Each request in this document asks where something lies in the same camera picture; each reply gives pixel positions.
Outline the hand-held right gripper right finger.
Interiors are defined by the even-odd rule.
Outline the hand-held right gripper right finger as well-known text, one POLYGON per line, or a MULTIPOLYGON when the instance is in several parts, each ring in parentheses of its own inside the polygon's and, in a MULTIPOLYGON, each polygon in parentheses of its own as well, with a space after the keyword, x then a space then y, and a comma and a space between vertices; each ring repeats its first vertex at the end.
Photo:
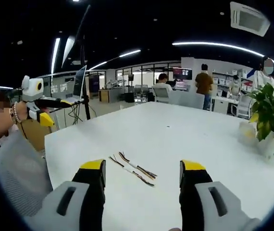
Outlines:
POLYGON ((261 222, 246 215, 241 200, 197 162, 180 161, 179 187, 183 231, 255 231, 261 222))

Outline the person's left hand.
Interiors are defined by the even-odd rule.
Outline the person's left hand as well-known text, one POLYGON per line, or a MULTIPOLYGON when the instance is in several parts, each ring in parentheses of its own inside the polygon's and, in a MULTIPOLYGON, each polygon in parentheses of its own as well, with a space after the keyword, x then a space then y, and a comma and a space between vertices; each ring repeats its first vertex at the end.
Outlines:
POLYGON ((16 112, 20 121, 27 120, 28 110, 27 110, 26 103, 24 101, 20 101, 16 104, 16 112))

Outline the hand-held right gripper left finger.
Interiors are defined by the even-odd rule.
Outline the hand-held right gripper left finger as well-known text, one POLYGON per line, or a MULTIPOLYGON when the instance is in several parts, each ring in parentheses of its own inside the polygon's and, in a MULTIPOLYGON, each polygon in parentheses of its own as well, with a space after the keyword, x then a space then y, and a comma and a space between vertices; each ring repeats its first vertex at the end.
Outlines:
POLYGON ((100 231, 105 204, 106 161, 84 163, 43 200, 42 208, 24 220, 33 231, 100 231))

